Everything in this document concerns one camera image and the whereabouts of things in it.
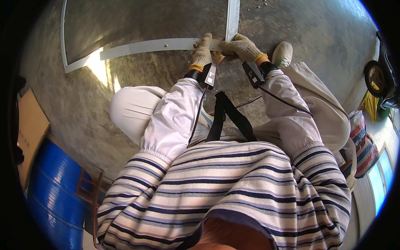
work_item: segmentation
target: black wrist strap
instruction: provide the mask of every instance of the black wrist strap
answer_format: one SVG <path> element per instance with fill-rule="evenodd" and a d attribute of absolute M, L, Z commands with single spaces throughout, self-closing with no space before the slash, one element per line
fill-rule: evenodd
<path fill-rule="evenodd" d="M 199 81 L 199 77 L 201 76 L 201 72 L 198 70 L 189 70 L 183 78 L 193 78 L 196 81 Z"/>
<path fill-rule="evenodd" d="M 264 75 L 264 78 L 268 75 L 268 73 L 271 70 L 277 70 L 278 68 L 276 67 L 275 64 L 271 63 L 271 62 L 263 62 L 262 64 L 260 64 L 260 66 L 258 67 L 262 74 Z"/>

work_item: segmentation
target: black cable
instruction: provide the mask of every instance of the black cable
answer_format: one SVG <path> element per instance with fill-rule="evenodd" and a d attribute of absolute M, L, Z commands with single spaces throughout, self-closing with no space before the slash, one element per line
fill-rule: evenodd
<path fill-rule="evenodd" d="M 194 131 L 196 130 L 197 122 L 199 121 L 199 116 L 200 116 L 200 112 L 201 112 L 201 109 L 202 109 L 202 104 L 203 104 L 204 97 L 206 96 L 207 89 L 208 89 L 208 85 L 206 86 L 206 90 L 204 90 L 203 96 L 200 99 L 199 110 L 197 111 L 196 120 L 194 121 L 194 127 L 193 127 L 193 131 L 192 131 L 192 135 L 190 136 L 190 139 L 189 139 L 189 142 L 188 142 L 188 146 L 186 148 L 189 147 L 190 141 L 192 140 L 193 135 L 194 135 Z"/>
<path fill-rule="evenodd" d="M 256 97 L 255 99 L 253 99 L 253 100 L 251 100 L 251 101 L 249 101 L 249 102 L 245 102 L 245 103 L 243 103 L 243 104 L 240 104 L 240 105 L 238 105 L 238 106 L 235 106 L 235 108 L 240 108 L 240 107 L 242 107 L 242 106 L 244 106 L 244 105 L 247 105 L 247 104 L 250 104 L 250 103 L 252 103 L 252 102 L 255 102 L 256 100 L 260 99 L 261 97 L 262 97 L 262 96 Z"/>
<path fill-rule="evenodd" d="M 242 107 L 242 106 L 244 106 L 244 105 L 250 104 L 250 103 L 252 103 L 252 102 L 254 102 L 254 101 L 260 99 L 261 97 L 262 97 L 262 96 L 259 96 L 259 97 L 257 97 L 256 99 L 254 99 L 254 100 L 252 100 L 252 101 L 249 101 L 249 102 L 240 104 L 239 106 L 237 106 L 237 107 L 235 107 L 235 108 L 240 108 L 240 107 Z"/>
<path fill-rule="evenodd" d="M 287 105 L 289 105 L 289 106 L 291 106 L 291 107 L 293 107 L 293 108 L 295 108 L 295 109 L 297 109 L 297 110 L 303 111 L 303 112 L 305 112 L 305 113 L 311 115 L 311 117 L 314 117 L 310 111 L 305 110 L 305 109 L 303 109 L 303 108 L 296 107 L 296 106 L 294 106 L 294 105 L 292 105 L 292 104 L 290 104 L 290 103 L 288 103 L 288 102 L 282 100 L 281 98 L 275 96 L 274 94 L 272 94 L 272 93 L 270 93 L 269 91 L 265 90 L 265 89 L 262 88 L 261 86 L 259 86 L 259 88 L 260 88 L 262 91 L 264 91 L 264 92 L 266 92 L 267 94 L 269 94 L 270 96 L 272 96 L 272 97 L 274 97 L 274 98 L 280 100 L 281 102 L 283 102 L 283 103 L 285 103 L 285 104 L 287 104 Z"/>

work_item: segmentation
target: wheel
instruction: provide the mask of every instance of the wheel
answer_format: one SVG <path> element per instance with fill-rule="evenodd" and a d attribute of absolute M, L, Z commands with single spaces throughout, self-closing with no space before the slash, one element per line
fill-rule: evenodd
<path fill-rule="evenodd" d="M 379 62 L 372 60 L 364 68 L 365 84 L 368 91 L 375 97 L 386 97 L 388 86 L 385 82 L 384 71 Z"/>

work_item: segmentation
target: hand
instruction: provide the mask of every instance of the hand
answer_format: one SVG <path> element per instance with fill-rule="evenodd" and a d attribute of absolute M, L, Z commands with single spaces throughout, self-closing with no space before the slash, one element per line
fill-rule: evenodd
<path fill-rule="evenodd" d="M 212 40 L 212 34 L 206 33 L 204 38 L 201 40 L 199 47 L 193 54 L 193 63 L 189 66 L 189 70 L 196 69 L 200 72 L 203 71 L 203 67 L 206 64 L 212 62 L 210 53 L 210 43 Z"/>
<path fill-rule="evenodd" d="M 233 42 L 228 42 L 228 41 L 221 42 L 220 48 L 225 52 L 229 51 L 235 52 L 236 54 L 238 54 L 242 62 L 245 61 L 256 62 L 263 56 L 268 58 L 267 54 L 262 53 L 252 41 L 250 41 L 247 37 L 239 33 L 235 35 L 235 40 Z"/>

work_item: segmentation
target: white sleeve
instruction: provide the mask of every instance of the white sleeve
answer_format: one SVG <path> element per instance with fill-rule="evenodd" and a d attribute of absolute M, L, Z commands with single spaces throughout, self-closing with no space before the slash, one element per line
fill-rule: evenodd
<path fill-rule="evenodd" d="M 281 70 L 272 70 L 262 88 L 295 107 L 309 110 L 290 78 Z M 291 159 L 315 146 L 323 146 L 320 133 L 311 115 L 299 111 L 262 92 L 266 115 L 277 128 L 282 145 Z"/>
<path fill-rule="evenodd" d="M 188 146 L 204 89 L 183 78 L 158 103 L 140 141 L 140 152 L 171 164 Z"/>

